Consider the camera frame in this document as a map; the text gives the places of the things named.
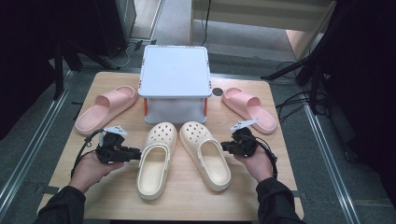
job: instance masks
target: hand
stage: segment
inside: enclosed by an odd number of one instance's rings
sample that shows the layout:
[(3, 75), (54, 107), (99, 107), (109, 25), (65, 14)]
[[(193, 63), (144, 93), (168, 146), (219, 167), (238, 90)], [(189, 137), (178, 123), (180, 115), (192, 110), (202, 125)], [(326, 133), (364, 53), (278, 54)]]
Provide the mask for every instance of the hand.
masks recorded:
[(110, 164), (101, 163), (96, 155), (96, 152), (86, 154), (78, 163), (69, 186), (79, 189), (82, 193), (98, 183), (103, 176), (110, 174), (110, 172), (120, 169), (123, 162), (114, 162)]
[(262, 147), (257, 146), (256, 151), (251, 157), (233, 155), (238, 161), (244, 163), (248, 172), (257, 180), (258, 183), (264, 179), (273, 177), (272, 164)]

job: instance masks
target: wooden table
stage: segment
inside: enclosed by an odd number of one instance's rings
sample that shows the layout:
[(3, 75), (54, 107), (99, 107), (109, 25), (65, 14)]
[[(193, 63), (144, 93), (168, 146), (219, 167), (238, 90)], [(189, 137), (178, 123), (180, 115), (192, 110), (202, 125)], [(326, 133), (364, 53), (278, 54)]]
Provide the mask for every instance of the wooden table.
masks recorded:
[[(258, 96), (263, 106), (277, 119), (274, 100), (268, 83), (264, 81), (211, 78), (212, 88), (238, 87)], [(139, 75), (126, 73), (98, 73), (92, 83), (81, 113), (93, 104), (98, 94), (111, 91), (121, 85), (138, 88)], [(208, 98), (208, 114), (205, 126), (220, 142), (231, 141), (230, 127), (243, 120), (222, 101), (220, 96)], [(144, 121), (143, 99), (139, 98), (129, 109), (111, 120), (107, 126), (121, 125), (128, 132), (126, 147), (144, 148), (144, 139), (153, 125)], [(292, 190), (297, 190), (290, 166), (280, 125), (274, 133), (263, 135), (250, 129), (255, 136), (263, 138), (278, 156), (278, 180)], [(62, 188), (70, 180), (70, 170), (78, 151), (84, 143), (84, 136), (76, 130), (70, 133), (64, 152), (49, 182), (50, 186)], [(92, 147), (97, 145), (97, 137)], [(177, 140), (171, 160), (169, 176), (163, 195), (154, 201), (141, 199), (136, 192), (138, 161), (126, 162), (125, 166), (104, 177), (87, 193), (85, 218), (93, 219), (144, 219), (144, 220), (257, 220), (257, 186), (246, 167), (226, 152), (226, 161), (231, 169), (233, 181), (223, 192), (210, 190), (194, 166), (189, 154)], [(39, 208), (43, 207), (51, 195), (45, 194)], [(299, 217), (304, 216), (299, 198), (295, 198)]]

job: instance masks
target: pink sandal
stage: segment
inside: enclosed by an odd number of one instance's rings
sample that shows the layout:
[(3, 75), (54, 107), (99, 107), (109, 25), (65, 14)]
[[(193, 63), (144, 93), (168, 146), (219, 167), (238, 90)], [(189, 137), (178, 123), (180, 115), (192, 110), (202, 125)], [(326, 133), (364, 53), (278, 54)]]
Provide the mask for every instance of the pink sandal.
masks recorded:
[(237, 88), (230, 88), (222, 94), (222, 101), (244, 119), (259, 119), (252, 124), (261, 133), (272, 133), (276, 129), (275, 119), (262, 107), (260, 99)]
[(95, 104), (77, 119), (76, 130), (82, 134), (91, 134), (103, 128), (118, 114), (133, 105), (137, 96), (135, 89), (130, 86), (120, 86), (96, 96)]

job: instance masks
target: white box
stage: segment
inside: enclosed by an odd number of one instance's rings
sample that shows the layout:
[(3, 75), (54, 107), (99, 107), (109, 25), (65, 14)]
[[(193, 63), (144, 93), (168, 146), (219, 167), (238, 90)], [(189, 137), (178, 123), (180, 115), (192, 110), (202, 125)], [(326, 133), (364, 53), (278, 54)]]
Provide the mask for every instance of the white box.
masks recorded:
[(138, 93), (149, 124), (206, 122), (212, 94), (209, 60), (204, 47), (145, 47)]

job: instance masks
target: black sleeve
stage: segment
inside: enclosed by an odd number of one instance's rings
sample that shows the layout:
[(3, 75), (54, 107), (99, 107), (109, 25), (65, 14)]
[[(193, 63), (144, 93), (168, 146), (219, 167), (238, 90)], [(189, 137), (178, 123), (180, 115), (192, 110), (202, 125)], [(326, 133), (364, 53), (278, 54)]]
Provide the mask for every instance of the black sleeve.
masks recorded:
[(268, 178), (256, 188), (259, 198), (259, 221), (269, 223), (304, 223), (294, 211), (294, 197), (291, 191), (277, 181)]
[(66, 186), (40, 209), (34, 224), (82, 224), (84, 203), (85, 196), (81, 191)]

